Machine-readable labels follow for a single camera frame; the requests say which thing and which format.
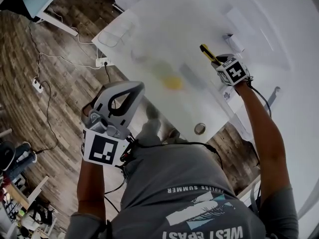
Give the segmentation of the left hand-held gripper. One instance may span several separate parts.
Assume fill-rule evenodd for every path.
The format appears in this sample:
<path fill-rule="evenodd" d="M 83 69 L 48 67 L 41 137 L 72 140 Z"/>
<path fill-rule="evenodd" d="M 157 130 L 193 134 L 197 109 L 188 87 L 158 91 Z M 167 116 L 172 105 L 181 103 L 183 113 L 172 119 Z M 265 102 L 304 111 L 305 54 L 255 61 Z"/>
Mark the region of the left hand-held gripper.
<path fill-rule="evenodd" d="M 139 81 L 121 81 L 107 84 L 96 100 L 96 108 L 87 104 L 82 109 L 81 152 L 87 162 L 120 166 L 120 157 L 128 146 L 126 138 L 133 116 L 145 94 L 145 85 Z M 113 101 L 127 95 L 119 108 Z"/>

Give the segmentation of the yellow black utility knife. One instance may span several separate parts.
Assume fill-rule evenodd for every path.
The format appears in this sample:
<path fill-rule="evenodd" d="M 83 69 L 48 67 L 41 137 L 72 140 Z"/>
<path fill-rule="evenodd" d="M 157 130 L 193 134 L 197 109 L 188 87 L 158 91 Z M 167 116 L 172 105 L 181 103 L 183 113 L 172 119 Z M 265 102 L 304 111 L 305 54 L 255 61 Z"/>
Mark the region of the yellow black utility knife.
<path fill-rule="evenodd" d="M 208 49 L 206 44 L 200 45 L 201 52 L 215 65 L 218 67 L 221 65 L 220 61 L 213 55 L 213 53 Z"/>

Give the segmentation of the person's left forearm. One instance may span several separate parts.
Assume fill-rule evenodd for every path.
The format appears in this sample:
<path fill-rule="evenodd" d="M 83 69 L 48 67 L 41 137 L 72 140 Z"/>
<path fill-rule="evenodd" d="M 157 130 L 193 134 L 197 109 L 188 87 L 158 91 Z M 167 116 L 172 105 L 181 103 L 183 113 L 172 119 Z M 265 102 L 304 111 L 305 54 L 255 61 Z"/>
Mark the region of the person's left forearm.
<path fill-rule="evenodd" d="M 82 160 L 77 184 L 78 212 L 106 220 L 103 166 Z"/>

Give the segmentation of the person's right forearm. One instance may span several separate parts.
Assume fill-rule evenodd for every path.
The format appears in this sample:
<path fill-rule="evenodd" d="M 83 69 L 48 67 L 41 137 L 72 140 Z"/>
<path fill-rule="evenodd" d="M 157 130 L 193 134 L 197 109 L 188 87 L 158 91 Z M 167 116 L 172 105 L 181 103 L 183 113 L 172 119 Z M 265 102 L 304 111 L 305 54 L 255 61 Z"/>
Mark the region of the person's right forearm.
<path fill-rule="evenodd" d="M 264 109 L 262 103 L 246 83 L 235 90 L 242 98 L 253 131 L 261 169 L 261 202 L 289 187 L 285 146 L 279 129 Z"/>

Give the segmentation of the person's left shoe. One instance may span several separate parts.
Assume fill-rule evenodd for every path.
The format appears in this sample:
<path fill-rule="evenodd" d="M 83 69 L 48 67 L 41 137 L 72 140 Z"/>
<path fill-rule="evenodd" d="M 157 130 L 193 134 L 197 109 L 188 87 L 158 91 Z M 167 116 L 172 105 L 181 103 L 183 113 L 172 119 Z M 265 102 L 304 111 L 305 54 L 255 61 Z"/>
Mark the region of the person's left shoe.
<path fill-rule="evenodd" d="M 146 115 L 148 120 L 159 119 L 159 112 L 153 105 L 148 105 L 146 108 Z"/>

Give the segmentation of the person's shoe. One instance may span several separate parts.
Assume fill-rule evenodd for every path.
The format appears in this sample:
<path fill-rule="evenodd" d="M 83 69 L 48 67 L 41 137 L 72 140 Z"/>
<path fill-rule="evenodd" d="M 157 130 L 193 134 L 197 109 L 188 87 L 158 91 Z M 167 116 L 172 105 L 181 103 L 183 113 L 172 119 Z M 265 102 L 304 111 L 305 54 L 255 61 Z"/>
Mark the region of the person's shoe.
<path fill-rule="evenodd" d="M 174 128 L 169 132 L 167 140 L 177 139 L 179 137 L 180 137 L 180 132 L 176 128 Z"/>
<path fill-rule="evenodd" d="M 146 115 L 148 120 L 159 119 L 159 112 L 153 105 L 148 105 L 146 108 Z"/>

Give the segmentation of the long white power strip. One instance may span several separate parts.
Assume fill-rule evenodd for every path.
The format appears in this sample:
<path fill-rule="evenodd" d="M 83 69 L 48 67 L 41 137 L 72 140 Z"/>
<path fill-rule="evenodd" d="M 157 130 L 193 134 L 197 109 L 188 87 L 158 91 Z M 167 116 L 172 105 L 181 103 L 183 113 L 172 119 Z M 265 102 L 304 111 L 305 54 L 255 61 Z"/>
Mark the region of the long white power strip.
<path fill-rule="evenodd" d="M 108 57 L 97 58 L 96 67 L 114 66 L 114 63 Z"/>

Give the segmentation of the dark grey rectangular bar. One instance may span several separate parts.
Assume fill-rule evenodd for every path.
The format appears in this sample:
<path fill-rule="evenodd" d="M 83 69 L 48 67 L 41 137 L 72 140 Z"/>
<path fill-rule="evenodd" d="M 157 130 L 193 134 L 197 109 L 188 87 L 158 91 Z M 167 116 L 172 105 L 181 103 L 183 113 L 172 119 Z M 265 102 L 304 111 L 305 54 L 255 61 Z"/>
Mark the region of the dark grey rectangular bar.
<path fill-rule="evenodd" d="M 203 91 L 206 88 L 206 84 L 202 81 L 189 67 L 183 63 L 179 68 L 181 74 L 185 79 L 197 90 Z"/>

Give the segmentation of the person's grey trousers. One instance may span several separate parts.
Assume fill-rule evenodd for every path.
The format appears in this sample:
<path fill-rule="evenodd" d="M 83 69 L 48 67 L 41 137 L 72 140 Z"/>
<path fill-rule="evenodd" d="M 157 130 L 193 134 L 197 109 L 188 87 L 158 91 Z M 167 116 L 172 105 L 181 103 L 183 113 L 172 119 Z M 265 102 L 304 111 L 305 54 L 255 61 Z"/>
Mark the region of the person's grey trousers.
<path fill-rule="evenodd" d="M 181 136 L 177 139 L 167 140 L 167 137 L 164 140 L 161 140 L 158 136 L 158 132 L 161 127 L 160 119 L 148 120 L 142 127 L 142 131 L 137 135 L 136 140 L 141 145 L 144 146 L 153 146 L 160 144 L 179 144 L 186 143 L 187 140 L 183 139 Z"/>

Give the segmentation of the dark grey flat device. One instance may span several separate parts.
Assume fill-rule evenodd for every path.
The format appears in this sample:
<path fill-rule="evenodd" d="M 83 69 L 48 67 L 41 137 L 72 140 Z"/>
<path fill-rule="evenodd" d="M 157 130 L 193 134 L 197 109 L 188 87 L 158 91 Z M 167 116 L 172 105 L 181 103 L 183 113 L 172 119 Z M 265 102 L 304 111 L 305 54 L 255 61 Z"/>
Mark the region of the dark grey flat device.
<path fill-rule="evenodd" d="M 281 88 L 279 86 L 276 86 L 272 92 L 272 94 L 270 95 L 270 97 L 268 98 L 268 105 L 271 106 L 275 99 L 277 98 L 277 94 L 281 91 Z"/>

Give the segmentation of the green-tinted clear container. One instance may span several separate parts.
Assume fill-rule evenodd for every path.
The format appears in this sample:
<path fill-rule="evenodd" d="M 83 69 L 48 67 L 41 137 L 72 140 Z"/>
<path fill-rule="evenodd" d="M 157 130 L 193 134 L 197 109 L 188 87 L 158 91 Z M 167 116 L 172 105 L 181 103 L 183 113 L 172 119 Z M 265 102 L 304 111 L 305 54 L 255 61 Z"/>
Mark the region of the green-tinted clear container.
<path fill-rule="evenodd" d="M 171 65 L 164 60 L 157 60 L 153 63 L 152 70 L 158 77 L 170 76 L 173 72 Z"/>

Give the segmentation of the yellow sponge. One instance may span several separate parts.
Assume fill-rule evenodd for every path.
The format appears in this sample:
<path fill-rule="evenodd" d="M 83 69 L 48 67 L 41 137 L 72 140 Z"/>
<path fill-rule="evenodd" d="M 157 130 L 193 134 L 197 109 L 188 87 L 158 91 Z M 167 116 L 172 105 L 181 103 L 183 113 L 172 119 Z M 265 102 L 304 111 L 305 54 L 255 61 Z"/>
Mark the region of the yellow sponge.
<path fill-rule="evenodd" d="M 182 90 L 183 80 L 178 76 L 165 76 L 161 78 L 163 85 L 169 90 Z"/>

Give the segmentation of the person's right shoe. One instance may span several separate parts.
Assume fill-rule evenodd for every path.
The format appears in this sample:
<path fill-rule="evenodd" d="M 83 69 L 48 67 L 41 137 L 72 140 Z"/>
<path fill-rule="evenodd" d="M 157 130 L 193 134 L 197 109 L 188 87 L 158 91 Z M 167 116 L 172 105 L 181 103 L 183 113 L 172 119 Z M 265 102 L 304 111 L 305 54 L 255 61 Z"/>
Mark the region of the person's right shoe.
<path fill-rule="evenodd" d="M 180 137 L 180 132 L 176 128 L 174 128 L 169 132 L 167 140 L 177 139 L 179 137 Z"/>

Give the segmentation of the long white desk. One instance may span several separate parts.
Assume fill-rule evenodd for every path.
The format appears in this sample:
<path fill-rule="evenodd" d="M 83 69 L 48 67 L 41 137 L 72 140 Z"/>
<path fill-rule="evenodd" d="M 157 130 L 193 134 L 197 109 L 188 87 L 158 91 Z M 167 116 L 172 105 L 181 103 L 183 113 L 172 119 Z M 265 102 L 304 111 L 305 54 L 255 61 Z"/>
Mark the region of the long white desk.
<path fill-rule="evenodd" d="M 161 77 L 178 74 L 198 91 L 221 83 L 199 47 L 216 56 L 234 54 L 247 65 L 253 86 L 265 98 L 283 96 L 292 79 L 291 62 L 273 22 L 254 0 L 115 0 L 123 13 L 99 41 L 131 64 L 150 68 L 164 61 Z"/>

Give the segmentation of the person's grey printed t-shirt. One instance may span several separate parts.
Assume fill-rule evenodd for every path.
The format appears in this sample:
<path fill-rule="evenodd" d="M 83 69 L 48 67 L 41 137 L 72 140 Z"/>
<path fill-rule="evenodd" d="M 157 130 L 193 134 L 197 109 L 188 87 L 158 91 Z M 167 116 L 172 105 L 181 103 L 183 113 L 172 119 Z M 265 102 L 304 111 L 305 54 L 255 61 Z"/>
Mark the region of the person's grey printed t-shirt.
<path fill-rule="evenodd" d="M 65 239 L 298 239 L 291 187 L 258 214 L 234 194 L 213 158 L 192 145 L 140 149 L 125 173 L 121 210 L 109 223 L 75 213 Z"/>

